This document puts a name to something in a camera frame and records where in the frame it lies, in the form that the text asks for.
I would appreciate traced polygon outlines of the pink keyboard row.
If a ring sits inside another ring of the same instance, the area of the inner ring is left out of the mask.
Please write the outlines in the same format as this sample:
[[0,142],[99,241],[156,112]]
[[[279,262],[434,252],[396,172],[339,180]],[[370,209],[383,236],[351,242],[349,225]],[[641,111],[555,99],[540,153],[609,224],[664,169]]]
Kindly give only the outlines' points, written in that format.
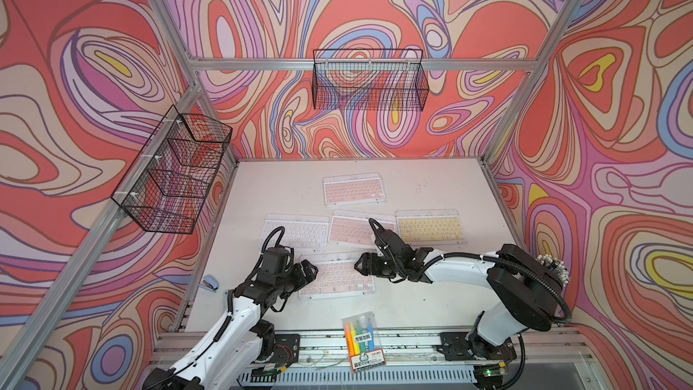
[[374,248],[375,234],[368,222],[370,218],[385,229],[397,231],[394,216],[359,211],[333,211],[328,243],[342,247]]

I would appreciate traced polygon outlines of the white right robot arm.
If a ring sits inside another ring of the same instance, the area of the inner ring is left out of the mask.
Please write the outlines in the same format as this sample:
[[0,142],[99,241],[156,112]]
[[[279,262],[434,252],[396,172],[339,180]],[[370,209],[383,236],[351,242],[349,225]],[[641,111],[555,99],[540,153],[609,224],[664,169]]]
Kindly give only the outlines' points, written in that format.
[[485,255],[414,248],[377,220],[368,222],[376,251],[362,254],[355,263],[354,269],[362,276],[383,278],[394,285],[462,283],[488,288],[496,295],[498,305],[480,312],[467,334],[471,346],[495,348],[526,330],[547,332],[572,320],[563,296],[570,275],[561,260],[533,257],[514,244]]

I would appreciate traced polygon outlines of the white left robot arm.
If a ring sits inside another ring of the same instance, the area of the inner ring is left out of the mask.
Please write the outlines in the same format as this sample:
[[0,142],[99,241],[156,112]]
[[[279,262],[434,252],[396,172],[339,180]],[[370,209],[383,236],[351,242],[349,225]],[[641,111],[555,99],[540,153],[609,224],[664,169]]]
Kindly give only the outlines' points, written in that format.
[[229,389],[252,363],[272,357],[274,325],[263,316],[317,279],[319,269],[294,261],[290,247],[270,247],[249,276],[227,292],[222,316],[201,340],[167,369],[155,368],[144,389]]

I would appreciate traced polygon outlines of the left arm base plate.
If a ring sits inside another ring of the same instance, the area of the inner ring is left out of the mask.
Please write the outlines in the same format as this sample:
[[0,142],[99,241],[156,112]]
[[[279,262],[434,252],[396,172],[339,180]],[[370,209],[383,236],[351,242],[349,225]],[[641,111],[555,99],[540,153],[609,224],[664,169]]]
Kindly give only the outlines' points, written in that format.
[[300,359],[301,335],[298,333],[275,334],[271,342],[254,332],[247,332],[232,349],[232,359],[247,358],[247,365],[274,364],[276,368],[288,367]]

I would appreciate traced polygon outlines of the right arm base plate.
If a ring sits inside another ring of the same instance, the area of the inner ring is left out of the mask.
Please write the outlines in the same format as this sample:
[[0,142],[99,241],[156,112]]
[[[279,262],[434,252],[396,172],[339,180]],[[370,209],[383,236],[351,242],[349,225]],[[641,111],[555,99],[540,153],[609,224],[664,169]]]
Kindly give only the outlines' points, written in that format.
[[435,346],[435,350],[447,361],[509,363],[517,359],[514,344],[510,339],[499,346],[492,346],[478,335],[469,336],[467,332],[442,332],[440,344]]

